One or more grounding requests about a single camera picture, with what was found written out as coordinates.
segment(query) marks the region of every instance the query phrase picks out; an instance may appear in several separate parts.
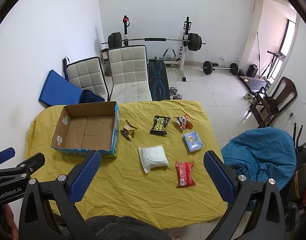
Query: metal screw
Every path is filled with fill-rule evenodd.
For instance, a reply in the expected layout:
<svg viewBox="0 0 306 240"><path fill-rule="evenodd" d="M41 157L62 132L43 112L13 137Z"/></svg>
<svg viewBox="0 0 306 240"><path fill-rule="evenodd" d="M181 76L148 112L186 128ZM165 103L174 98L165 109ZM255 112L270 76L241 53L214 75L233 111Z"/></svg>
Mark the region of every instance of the metal screw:
<svg viewBox="0 0 306 240"><path fill-rule="evenodd" d="M275 184L275 180L274 179L269 179L269 183L274 185Z"/></svg>
<svg viewBox="0 0 306 240"><path fill-rule="evenodd" d="M33 185L36 182L36 179L30 179L29 184Z"/></svg>
<svg viewBox="0 0 306 240"><path fill-rule="evenodd" d="M239 175L239 176L238 176L238 179L239 179L240 181L246 181L246 177L245 177L244 175Z"/></svg>
<svg viewBox="0 0 306 240"><path fill-rule="evenodd" d="M59 181L64 181L66 179L66 176L64 174L62 174L62 175L58 176L57 179Z"/></svg>

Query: white chair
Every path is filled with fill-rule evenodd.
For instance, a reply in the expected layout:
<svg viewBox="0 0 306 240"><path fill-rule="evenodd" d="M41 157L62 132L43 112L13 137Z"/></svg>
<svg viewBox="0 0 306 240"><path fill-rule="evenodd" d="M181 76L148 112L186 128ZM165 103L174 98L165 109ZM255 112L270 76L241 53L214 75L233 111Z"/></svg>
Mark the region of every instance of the white chair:
<svg viewBox="0 0 306 240"><path fill-rule="evenodd" d="M63 70L65 79L76 87L84 90L88 89L96 95L102 96L105 101L109 101L109 90L105 82L102 66L99 57L90 57L66 65L63 60Z"/></svg>
<svg viewBox="0 0 306 240"><path fill-rule="evenodd" d="M109 62L113 81L110 101L152 101L144 45L110 49Z"/></svg>

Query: shoe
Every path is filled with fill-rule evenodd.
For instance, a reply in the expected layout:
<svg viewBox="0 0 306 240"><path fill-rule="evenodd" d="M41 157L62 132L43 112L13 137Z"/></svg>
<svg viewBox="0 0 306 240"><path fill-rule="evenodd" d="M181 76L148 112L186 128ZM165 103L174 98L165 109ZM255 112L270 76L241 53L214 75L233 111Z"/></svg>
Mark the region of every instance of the shoe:
<svg viewBox="0 0 306 240"><path fill-rule="evenodd" d="M252 97L250 100L249 100L250 104L254 104L256 102L256 98L255 97Z"/></svg>
<svg viewBox="0 0 306 240"><path fill-rule="evenodd" d="M244 98L245 99L251 99L253 96L250 94L250 93L247 93L245 96L244 96Z"/></svg>

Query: black snack bag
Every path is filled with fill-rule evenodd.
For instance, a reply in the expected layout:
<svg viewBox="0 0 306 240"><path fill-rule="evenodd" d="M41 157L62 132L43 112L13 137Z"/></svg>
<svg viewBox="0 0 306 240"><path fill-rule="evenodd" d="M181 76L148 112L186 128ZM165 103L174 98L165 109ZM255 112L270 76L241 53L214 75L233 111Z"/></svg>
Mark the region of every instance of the black snack bag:
<svg viewBox="0 0 306 240"><path fill-rule="evenodd" d="M150 130L151 134L158 134L158 135L162 135L162 134L167 134L167 132L165 131L165 128L169 122L170 118L169 117L165 117L165 116L158 116L156 115L154 117L154 124L152 129Z"/></svg>

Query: white package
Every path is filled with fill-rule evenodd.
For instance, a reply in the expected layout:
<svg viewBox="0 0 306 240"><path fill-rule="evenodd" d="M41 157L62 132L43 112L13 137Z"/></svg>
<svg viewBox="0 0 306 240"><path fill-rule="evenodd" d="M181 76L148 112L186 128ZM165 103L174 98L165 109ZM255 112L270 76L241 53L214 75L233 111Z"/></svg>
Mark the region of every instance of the white package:
<svg viewBox="0 0 306 240"><path fill-rule="evenodd" d="M169 166L169 162L165 157L165 152L162 145L148 148L138 147L138 149L142 166L146 173L155 167Z"/></svg>

